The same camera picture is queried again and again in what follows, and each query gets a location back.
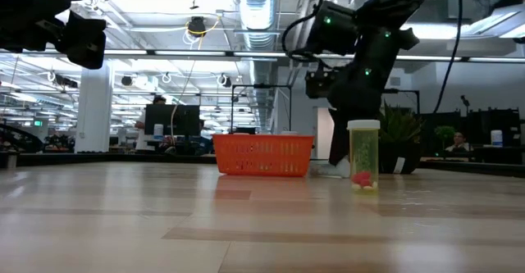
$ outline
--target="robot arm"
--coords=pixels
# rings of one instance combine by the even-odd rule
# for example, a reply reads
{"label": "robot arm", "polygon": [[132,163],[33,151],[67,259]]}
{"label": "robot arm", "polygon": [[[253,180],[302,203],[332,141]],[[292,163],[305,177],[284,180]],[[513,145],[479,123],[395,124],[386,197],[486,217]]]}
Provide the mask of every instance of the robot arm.
{"label": "robot arm", "polygon": [[412,30],[399,28],[424,1],[366,0],[355,11],[324,2],[317,10],[302,52],[318,54],[328,50],[340,55],[355,54],[351,63],[339,69],[327,95],[336,109],[331,111],[335,125],[330,154],[332,165],[348,154],[347,122],[376,119],[381,94],[399,50],[408,50],[419,43]]}

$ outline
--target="wooden floor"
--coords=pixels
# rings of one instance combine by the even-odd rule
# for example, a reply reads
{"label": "wooden floor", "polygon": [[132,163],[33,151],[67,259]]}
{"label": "wooden floor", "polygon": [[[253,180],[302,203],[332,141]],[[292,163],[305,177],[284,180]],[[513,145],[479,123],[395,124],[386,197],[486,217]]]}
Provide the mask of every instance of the wooden floor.
{"label": "wooden floor", "polygon": [[525,272],[525,180],[94,163],[0,172],[1,273]]}

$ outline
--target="orange basket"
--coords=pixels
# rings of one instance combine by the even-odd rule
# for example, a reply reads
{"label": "orange basket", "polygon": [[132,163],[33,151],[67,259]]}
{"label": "orange basket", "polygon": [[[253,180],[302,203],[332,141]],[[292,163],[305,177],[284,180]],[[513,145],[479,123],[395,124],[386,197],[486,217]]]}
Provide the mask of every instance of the orange basket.
{"label": "orange basket", "polygon": [[215,134],[213,145],[222,174],[304,176],[313,136]]}

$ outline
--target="transparent plastic bottle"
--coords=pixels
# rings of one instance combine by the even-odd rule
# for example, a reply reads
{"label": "transparent plastic bottle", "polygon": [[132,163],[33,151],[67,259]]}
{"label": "transparent plastic bottle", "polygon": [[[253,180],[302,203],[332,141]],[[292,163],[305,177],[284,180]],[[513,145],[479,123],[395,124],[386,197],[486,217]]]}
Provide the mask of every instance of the transparent plastic bottle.
{"label": "transparent plastic bottle", "polygon": [[378,188],[379,121],[349,121],[350,180],[357,193],[375,193]]}

